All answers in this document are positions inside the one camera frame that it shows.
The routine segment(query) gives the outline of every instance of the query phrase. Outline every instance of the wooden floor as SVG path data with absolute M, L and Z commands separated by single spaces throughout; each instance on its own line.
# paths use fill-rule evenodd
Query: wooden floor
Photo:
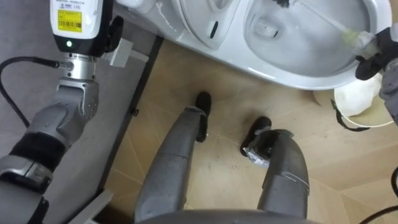
M 266 170 L 238 151 L 260 115 L 288 129 L 302 148 L 310 172 L 308 218 L 320 223 L 359 223 L 376 210 L 398 204 L 389 183 L 398 165 L 395 125 L 352 133 L 309 91 L 249 77 L 165 41 L 106 188 L 117 223 L 129 223 L 136 197 L 167 131 L 202 90 L 211 93 L 209 136 L 196 144 L 186 209 L 255 209 Z M 398 213 L 375 223 L 398 223 Z

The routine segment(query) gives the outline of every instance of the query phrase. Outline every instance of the barcode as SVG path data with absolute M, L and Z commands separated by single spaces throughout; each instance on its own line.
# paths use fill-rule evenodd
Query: barcode
M 81 28 L 81 22 L 58 21 L 59 26 Z

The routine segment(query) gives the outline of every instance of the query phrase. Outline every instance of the white bracket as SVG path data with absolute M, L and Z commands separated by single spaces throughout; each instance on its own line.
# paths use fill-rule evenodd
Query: white bracket
M 136 50 L 132 50 L 132 46 L 132 42 L 121 39 L 116 50 L 106 53 L 102 57 L 107 60 L 111 66 L 119 68 L 124 68 L 126 66 L 129 57 L 134 57 L 146 63 L 149 57 Z
M 99 196 L 97 196 L 89 205 L 87 205 L 69 224 L 93 224 L 94 217 L 99 214 L 104 207 L 110 203 L 113 197 L 113 193 L 104 190 Z

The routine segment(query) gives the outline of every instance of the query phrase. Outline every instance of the white toilet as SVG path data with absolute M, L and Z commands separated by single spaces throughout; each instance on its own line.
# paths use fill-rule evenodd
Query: white toilet
M 353 30 L 392 25 L 389 0 L 303 0 Z M 340 31 L 299 2 L 116 0 L 117 13 L 177 44 L 248 74 L 306 90 L 355 79 L 358 64 Z

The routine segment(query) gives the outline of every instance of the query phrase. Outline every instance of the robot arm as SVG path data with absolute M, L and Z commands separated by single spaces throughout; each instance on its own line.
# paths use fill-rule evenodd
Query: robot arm
M 367 60 L 358 57 L 356 78 L 367 80 L 384 71 L 380 97 L 398 124 L 398 23 L 378 33 L 376 38 L 381 53 Z
M 113 0 L 51 0 L 50 18 L 65 69 L 52 102 L 33 118 L 22 139 L 0 159 L 0 223 L 42 223 L 43 198 L 63 155 L 98 109 L 97 58 L 121 40 L 123 19 L 112 24 Z

